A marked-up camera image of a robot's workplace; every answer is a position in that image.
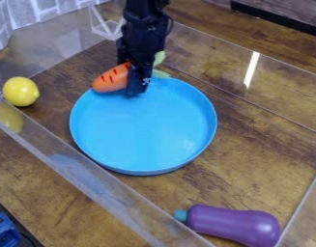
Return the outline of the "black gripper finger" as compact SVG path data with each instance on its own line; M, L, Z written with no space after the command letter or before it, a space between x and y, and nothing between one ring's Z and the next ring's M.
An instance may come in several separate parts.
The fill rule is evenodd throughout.
M153 77L153 63L148 62L143 68L130 66L125 93L137 96L147 92Z

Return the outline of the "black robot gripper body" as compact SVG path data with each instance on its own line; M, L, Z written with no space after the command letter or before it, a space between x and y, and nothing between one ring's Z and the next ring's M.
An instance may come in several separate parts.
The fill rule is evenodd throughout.
M122 37L117 41L118 63L151 65L164 50L173 18L164 7L171 0L125 0Z

